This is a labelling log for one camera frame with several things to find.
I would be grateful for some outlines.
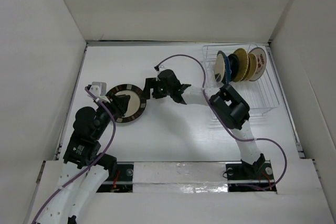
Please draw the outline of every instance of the dish rack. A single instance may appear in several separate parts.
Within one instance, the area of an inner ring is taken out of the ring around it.
[[[250,52],[257,44],[230,44],[230,45],[209,45],[202,48],[203,66],[206,69],[207,88],[220,88],[223,84],[217,83],[214,75],[214,66],[219,50],[227,56],[237,48],[244,48]],[[237,92],[245,99],[250,106],[251,116],[261,116],[266,112],[279,106],[279,99],[269,77],[267,68],[264,74],[257,81],[230,82]]]

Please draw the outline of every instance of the yellow plate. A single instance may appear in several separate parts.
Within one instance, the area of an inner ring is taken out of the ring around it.
[[[238,48],[236,51],[234,51],[234,54],[239,59],[239,70],[236,77],[233,79],[233,81],[237,82],[242,81],[247,72],[249,57],[247,51],[244,48]]]
[[[247,71],[247,75],[244,81],[249,81],[252,78],[252,76],[254,76],[258,68],[257,56],[255,56],[251,52],[248,53],[248,56],[250,58],[250,69]]]

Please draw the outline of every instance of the white wall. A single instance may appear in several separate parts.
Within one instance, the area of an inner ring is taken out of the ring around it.
[[[85,39],[267,42],[288,0],[65,0]]]
[[[306,155],[336,217],[336,1],[293,0],[271,44]]]
[[[85,49],[63,0],[0,0],[0,222],[22,223]]]

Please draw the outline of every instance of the screw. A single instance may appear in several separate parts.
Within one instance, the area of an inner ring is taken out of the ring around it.
[[[126,170],[126,175],[127,176],[132,176],[133,175],[133,170],[132,169],[127,169]]]
[[[271,167],[266,167],[265,172],[267,173],[267,175],[272,175],[273,174],[273,170]]]
[[[229,167],[229,168],[226,170],[226,173],[227,173],[227,175],[232,176],[232,175],[233,175],[233,169],[232,169],[231,167]]]

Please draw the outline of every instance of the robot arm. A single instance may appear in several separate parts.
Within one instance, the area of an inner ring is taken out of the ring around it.
[[[249,105],[229,84],[222,86],[209,101],[206,101],[203,88],[181,84],[172,70],[165,69],[158,73],[157,78],[146,79],[144,88],[146,99],[150,99],[151,89],[153,89],[152,96],[156,99],[169,95],[175,102],[181,104],[210,105],[233,136],[239,140],[254,139],[248,122]],[[247,178],[255,177],[265,163],[264,155],[255,141],[239,140],[236,142],[240,150],[243,171]]]
[[[106,97],[104,96],[106,84],[101,82],[94,82],[87,89],[103,102],[114,118],[126,113],[129,95]],[[110,121],[107,111],[101,106],[96,110],[92,107],[84,107],[77,111],[73,133],[63,157],[64,163],[57,183],[57,194],[47,205],[46,211],[37,219],[37,223],[78,223],[78,217],[82,216],[87,203],[99,186],[108,177],[116,174],[117,159],[104,154],[89,171],[63,187],[97,158],[101,146],[99,138]]]

